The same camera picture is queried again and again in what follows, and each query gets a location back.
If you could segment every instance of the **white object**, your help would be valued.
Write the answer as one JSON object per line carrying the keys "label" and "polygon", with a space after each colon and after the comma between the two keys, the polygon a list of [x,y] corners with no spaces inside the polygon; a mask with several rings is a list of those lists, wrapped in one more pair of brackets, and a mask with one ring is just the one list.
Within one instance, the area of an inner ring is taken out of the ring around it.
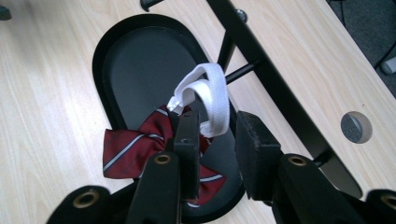
{"label": "white object", "polygon": [[391,75],[396,72],[396,57],[381,63],[381,70],[387,74]]}
{"label": "white object", "polygon": [[[207,79],[198,79],[204,73]],[[195,101],[195,92],[203,101],[208,116],[208,121],[201,123],[201,134],[215,137],[226,133],[230,122],[230,103],[224,72],[218,64],[198,64],[177,85],[167,108],[180,115],[184,106]]]}

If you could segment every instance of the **red bow tie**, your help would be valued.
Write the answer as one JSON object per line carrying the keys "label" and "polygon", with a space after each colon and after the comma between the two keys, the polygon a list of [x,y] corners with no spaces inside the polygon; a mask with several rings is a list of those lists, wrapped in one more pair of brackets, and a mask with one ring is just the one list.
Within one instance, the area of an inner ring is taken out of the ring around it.
{"label": "red bow tie", "polygon": [[[165,105],[156,109],[137,131],[106,130],[103,154],[105,177],[123,179],[139,178],[146,160],[163,151],[166,141],[174,137],[169,111]],[[200,151],[204,155],[211,139],[200,135]],[[226,177],[201,165],[199,199],[189,201],[190,207],[199,207],[210,201],[220,190]]]}

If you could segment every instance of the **black tray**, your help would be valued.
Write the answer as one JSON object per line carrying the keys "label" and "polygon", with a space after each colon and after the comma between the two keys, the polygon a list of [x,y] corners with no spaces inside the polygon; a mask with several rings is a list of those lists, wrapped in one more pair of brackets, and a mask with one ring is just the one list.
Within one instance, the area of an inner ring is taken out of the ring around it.
{"label": "black tray", "polygon": [[[136,130],[155,108],[169,101],[184,76],[197,64],[207,62],[194,36],[174,19],[144,14],[113,26],[100,40],[92,62],[95,85],[112,128]],[[199,103],[191,107],[205,111]],[[201,207],[183,203],[183,222],[207,222],[223,216],[242,198],[244,187],[233,143],[228,131],[206,152],[202,164],[227,176],[227,181]]]}

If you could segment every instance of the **maroon fabric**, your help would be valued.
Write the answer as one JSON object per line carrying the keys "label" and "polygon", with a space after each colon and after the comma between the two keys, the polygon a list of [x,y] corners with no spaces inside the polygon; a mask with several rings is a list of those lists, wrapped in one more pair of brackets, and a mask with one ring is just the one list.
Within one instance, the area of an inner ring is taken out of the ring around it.
{"label": "maroon fabric", "polygon": [[[165,105],[155,110],[137,131],[106,130],[104,176],[115,179],[139,178],[149,156],[163,151],[166,141],[173,137],[169,111]],[[211,141],[212,139],[200,135],[202,155],[205,154]],[[209,202],[220,190],[226,177],[201,165],[200,179],[199,199],[189,201],[191,207],[199,207]]]}

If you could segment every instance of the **wooden desk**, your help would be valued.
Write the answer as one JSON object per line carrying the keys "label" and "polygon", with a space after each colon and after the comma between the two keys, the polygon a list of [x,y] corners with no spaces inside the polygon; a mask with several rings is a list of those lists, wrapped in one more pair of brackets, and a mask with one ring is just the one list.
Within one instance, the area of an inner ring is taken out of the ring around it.
{"label": "wooden desk", "polygon": [[[325,1],[241,1],[259,38],[312,120],[364,192],[396,189],[396,104]],[[138,1],[2,1],[0,22],[1,223],[43,223],[69,192],[131,180],[102,176],[110,128],[92,79],[92,55],[115,23],[144,13]],[[224,33],[206,1],[169,0],[151,9],[184,23],[215,61]],[[245,64],[239,53],[229,72]],[[235,106],[261,117],[285,152],[306,150],[253,75],[230,85]],[[373,136],[350,143],[340,130],[349,111],[367,116]],[[274,223],[246,198],[214,223]]]}

